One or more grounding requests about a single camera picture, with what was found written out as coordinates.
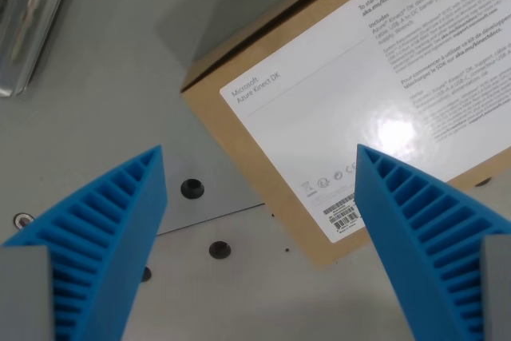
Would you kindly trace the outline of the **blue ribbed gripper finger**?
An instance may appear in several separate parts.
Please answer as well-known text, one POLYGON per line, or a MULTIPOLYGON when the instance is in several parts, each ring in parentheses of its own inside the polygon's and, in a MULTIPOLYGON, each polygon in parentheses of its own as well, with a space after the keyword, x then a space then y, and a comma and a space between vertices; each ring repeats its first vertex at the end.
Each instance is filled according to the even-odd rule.
POLYGON ((417 340, 510 337, 510 222, 359 145, 355 203, 417 340))
POLYGON ((54 339, 121 339, 166 206, 157 145, 69 195, 4 243, 49 251, 54 339))

